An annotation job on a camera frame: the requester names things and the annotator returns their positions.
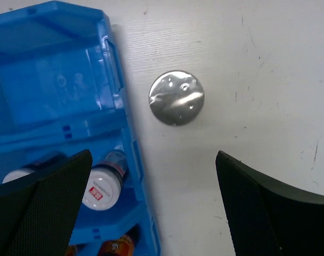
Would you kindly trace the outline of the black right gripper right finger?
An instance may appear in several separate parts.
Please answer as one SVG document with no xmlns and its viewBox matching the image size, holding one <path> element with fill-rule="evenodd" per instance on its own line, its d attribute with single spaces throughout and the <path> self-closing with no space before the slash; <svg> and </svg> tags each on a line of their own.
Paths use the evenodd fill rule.
<svg viewBox="0 0 324 256">
<path fill-rule="evenodd" d="M 219 151 L 216 172 L 236 255 L 324 255 L 324 195 Z"/>
</svg>

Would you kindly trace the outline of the blue storage bin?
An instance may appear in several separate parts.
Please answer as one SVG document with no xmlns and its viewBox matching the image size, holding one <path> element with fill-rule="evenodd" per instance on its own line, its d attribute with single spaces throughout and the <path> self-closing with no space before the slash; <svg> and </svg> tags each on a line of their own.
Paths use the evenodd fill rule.
<svg viewBox="0 0 324 256">
<path fill-rule="evenodd" d="M 49 1 L 0 14 L 0 135 L 125 117 L 124 87 L 102 10 Z"/>
<path fill-rule="evenodd" d="M 135 224 L 142 227 L 144 240 L 158 239 L 144 178 L 144 164 L 132 118 L 123 111 L 95 113 L 30 125 L 0 121 L 0 183 L 18 166 L 52 151 L 73 155 L 90 150 L 99 162 L 111 150 L 124 151 L 128 173 L 118 202 L 105 211 L 82 206 L 70 239 L 71 244 L 105 241 L 123 235 Z"/>
<path fill-rule="evenodd" d="M 97 255 L 104 242 L 121 238 L 134 226 L 140 228 L 139 242 L 134 249 L 134 255 L 161 255 L 155 217 L 143 205 L 129 207 L 126 211 L 92 211 L 82 208 L 69 245 L 84 244 L 85 247 L 79 255 Z"/>
</svg>

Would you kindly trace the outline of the blue near storage bin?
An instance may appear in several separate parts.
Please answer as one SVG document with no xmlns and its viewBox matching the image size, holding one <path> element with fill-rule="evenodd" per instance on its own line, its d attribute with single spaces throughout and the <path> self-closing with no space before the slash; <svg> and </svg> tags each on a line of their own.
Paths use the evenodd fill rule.
<svg viewBox="0 0 324 256">
<path fill-rule="evenodd" d="M 84 244 L 85 247 L 79 255 L 97 255 L 104 242 L 121 238 L 134 226 L 140 228 L 139 242 L 134 249 L 134 255 L 161 255 L 155 217 L 143 205 L 129 207 L 126 211 L 92 211 L 82 208 L 69 245 Z"/>
</svg>

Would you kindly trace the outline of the blue far storage bin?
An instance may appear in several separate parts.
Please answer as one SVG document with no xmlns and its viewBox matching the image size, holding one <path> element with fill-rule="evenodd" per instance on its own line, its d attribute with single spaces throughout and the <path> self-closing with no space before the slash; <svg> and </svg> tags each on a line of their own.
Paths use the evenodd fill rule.
<svg viewBox="0 0 324 256">
<path fill-rule="evenodd" d="M 124 87 L 102 10 L 49 1 L 0 14 L 0 135 L 125 117 Z"/>
</svg>

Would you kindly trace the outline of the red cap sauce jar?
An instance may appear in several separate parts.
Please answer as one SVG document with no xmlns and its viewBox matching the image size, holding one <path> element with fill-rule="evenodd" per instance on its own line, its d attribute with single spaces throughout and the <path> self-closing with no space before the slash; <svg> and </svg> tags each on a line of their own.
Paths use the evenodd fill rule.
<svg viewBox="0 0 324 256">
<path fill-rule="evenodd" d="M 69 245 L 65 251 L 65 256 L 76 256 L 83 248 L 84 244 Z"/>
<path fill-rule="evenodd" d="M 140 230 L 133 227 L 119 239 L 104 242 L 97 256 L 133 256 L 139 239 Z"/>
</svg>

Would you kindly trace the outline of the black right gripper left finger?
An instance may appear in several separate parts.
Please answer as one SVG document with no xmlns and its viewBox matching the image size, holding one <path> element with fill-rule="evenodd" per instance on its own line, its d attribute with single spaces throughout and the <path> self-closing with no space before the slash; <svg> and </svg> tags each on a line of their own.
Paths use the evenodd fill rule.
<svg viewBox="0 0 324 256">
<path fill-rule="evenodd" d="M 0 184 L 0 255 L 65 255 L 92 164 L 85 149 Z"/>
</svg>

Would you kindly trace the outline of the white cap spice jar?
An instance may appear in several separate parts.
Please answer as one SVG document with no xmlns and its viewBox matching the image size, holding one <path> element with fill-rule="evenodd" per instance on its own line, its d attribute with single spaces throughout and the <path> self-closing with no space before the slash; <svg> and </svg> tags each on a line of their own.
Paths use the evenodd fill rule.
<svg viewBox="0 0 324 256">
<path fill-rule="evenodd" d="M 50 166 L 58 163 L 66 158 L 67 158 L 67 155 L 62 152 L 54 151 L 54 152 L 48 153 L 48 154 L 42 156 L 41 158 L 39 158 L 35 161 L 32 161 L 31 163 L 29 163 L 27 165 L 20 167 L 19 169 L 9 172 L 4 177 L 2 183 L 7 183 L 12 180 L 29 175 L 31 173 L 38 172 L 40 170 L 43 170 L 47 167 L 50 167 Z"/>
<path fill-rule="evenodd" d="M 119 200 L 128 165 L 121 150 L 106 154 L 90 171 L 82 203 L 91 210 L 105 211 Z"/>
</svg>

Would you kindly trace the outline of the silver cap shaker bottle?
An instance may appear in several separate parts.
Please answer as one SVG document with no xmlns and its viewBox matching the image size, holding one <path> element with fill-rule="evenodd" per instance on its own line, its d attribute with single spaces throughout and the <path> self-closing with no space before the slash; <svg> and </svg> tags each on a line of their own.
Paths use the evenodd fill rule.
<svg viewBox="0 0 324 256">
<path fill-rule="evenodd" d="M 160 122 L 169 126 L 191 123 L 205 103 L 200 80 L 182 70 L 171 70 L 158 76 L 149 90 L 149 107 Z"/>
</svg>

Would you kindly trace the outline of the blue middle storage bin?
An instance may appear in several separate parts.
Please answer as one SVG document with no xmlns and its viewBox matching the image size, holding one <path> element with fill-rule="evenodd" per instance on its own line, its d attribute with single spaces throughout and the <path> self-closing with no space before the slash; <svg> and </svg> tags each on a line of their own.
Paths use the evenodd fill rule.
<svg viewBox="0 0 324 256">
<path fill-rule="evenodd" d="M 52 151 L 73 155 L 90 150 L 99 162 L 111 150 L 124 151 L 128 173 L 118 202 L 105 211 L 82 206 L 70 239 L 71 244 L 105 241 L 123 235 L 135 224 L 142 227 L 144 240 L 158 239 L 144 178 L 144 164 L 132 118 L 123 111 L 95 113 L 30 125 L 0 121 L 0 183 L 18 166 Z"/>
</svg>

